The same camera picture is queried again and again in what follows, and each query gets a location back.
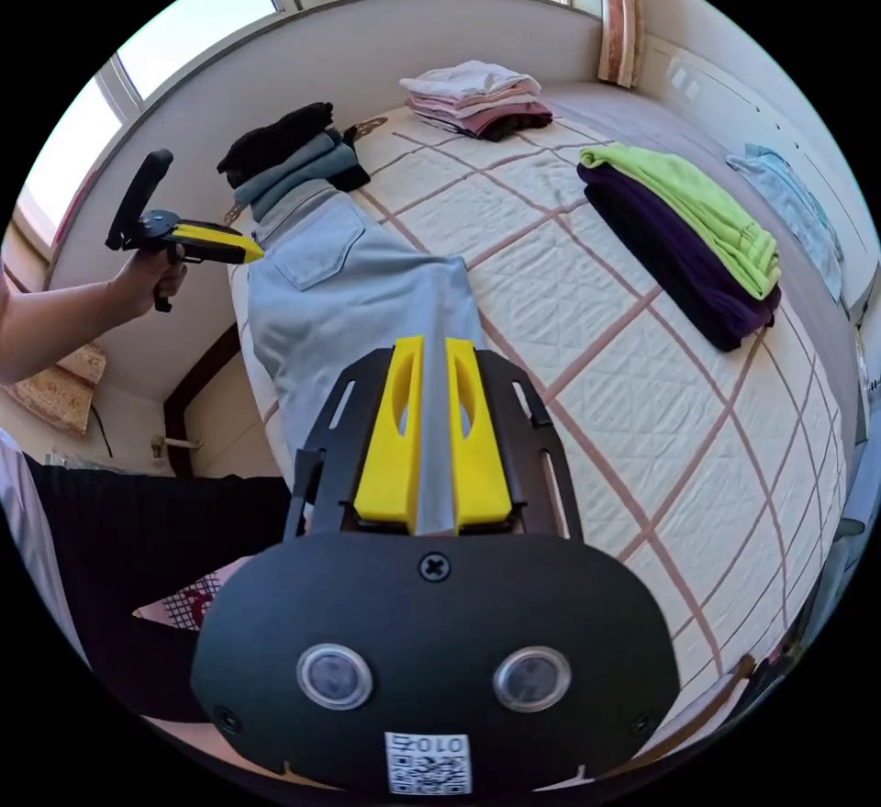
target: lime green folded shirt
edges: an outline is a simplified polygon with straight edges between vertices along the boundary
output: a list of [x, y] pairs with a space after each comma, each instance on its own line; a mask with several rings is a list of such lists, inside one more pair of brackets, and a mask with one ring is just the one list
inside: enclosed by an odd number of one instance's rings
[[780, 280], [774, 237], [686, 159], [610, 143], [582, 149], [581, 162], [585, 167], [607, 162], [651, 189], [700, 236], [752, 297], [764, 299]]

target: jeans pocket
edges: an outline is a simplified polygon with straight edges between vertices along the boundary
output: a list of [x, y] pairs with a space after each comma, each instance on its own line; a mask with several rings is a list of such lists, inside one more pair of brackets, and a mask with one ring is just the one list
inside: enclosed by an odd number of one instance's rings
[[306, 292], [342, 270], [352, 245], [364, 231], [358, 213], [334, 198], [279, 244], [273, 261], [296, 289]]

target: black handle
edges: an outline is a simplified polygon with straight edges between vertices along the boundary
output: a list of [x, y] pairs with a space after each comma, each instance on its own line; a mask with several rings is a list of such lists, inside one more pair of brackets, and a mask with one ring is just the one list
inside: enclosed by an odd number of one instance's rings
[[121, 250], [138, 227], [138, 221], [156, 186], [168, 173], [174, 156], [167, 149], [151, 152], [143, 161], [134, 179], [128, 184], [117, 214], [110, 223], [105, 244], [110, 250]]
[[[177, 255], [177, 245], [170, 244], [166, 250], [169, 265], [177, 265], [181, 261], [181, 257]], [[159, 295], [159, 289], [153, 290], [153, 306], [162, 314], [168, 314], [172, 310], [172, 303], [165, 296]]]

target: window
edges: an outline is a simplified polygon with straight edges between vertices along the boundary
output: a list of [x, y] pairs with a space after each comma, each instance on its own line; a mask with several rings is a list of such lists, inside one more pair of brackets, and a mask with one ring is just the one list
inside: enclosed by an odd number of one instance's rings
[[18, 198], [25, 219], [47, 244], [119, 127], [119, 119], [91, 79], [49, 135]]
[[273, 0], [177, 0], [117, 55], [140, 96], [148, 97], [203, 51], [276, 10]]

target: quilted bedspread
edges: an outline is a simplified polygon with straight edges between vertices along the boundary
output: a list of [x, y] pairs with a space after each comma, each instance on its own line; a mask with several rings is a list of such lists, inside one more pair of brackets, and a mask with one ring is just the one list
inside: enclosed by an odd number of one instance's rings
[[[406, 109], [385, 118], [356, 144], [373, 180], [353, 197], [412, 246], [466, 260], [486, 344], [529, 371], [555, 419], [585, 539], [664, 611], [675, 715], [777, 646], [841, 516], [841, 413], [786, 279], [775, 325], [720, 353], [586, 203], [574, 166], [603, 131], [560, 117], [494, 144]], [[246, 273], [231, 270], [242, 350], [290, 479]]]

